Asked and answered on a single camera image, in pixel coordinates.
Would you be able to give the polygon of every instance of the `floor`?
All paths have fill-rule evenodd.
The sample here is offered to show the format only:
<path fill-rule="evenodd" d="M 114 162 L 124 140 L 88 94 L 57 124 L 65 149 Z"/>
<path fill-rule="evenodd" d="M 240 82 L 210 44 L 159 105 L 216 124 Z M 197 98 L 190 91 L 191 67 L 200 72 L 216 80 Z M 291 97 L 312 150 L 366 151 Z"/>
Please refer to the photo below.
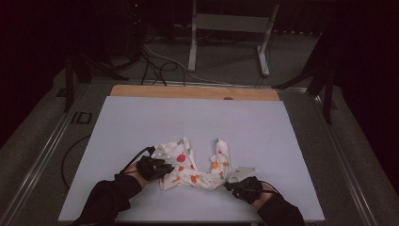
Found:
<path fill-rule="evenodd" d="M 267 89 L 297 76 L 317 37 L 273 35 L 266 51 L 270 77 L 262 77 L 256 45 L 262 36 L 251 34 L 204 33 L 198 39 L 197 68 L 187 72 L 190 39 L 178 36 L 171 42 L 156 36 L 144 50 L 152 56 L 145 85 L 163 85 L 154 71 L 169 86 L 221 86 Z M 179 64 L 159 58 L 167 57 Z M 123 57 L 114 58 L 115 63 Z M 140 59 L 120 74 L 129 77 L 125 84 L 140 84 L 147 61 Z M 57 222 L 68 194 L 61 177 L 64 164 L 66 184 L 70 184 L 94 128 L 104 98 L 120 81 L 95 70 L 90 84 L 75 81 L 75 105 L 63 112 L 65 99 L 57 97 L 64 88 L 64 72 L 33 109 L 0 152 L 0 224 L 66 225 Z M 316 225 L 399 225 L 399 199 L 379 166 L 359 125 L 348 109 L 339 88 L 334 88 L 332 125 L 320 115 L 320 102 L 306 93 L 309 80 L 279 91 L 285 103 L 299 146 L 309 168 L 326 220 Z M 91 113 L 90 123 L 72 121 L 72 113 Z"/>

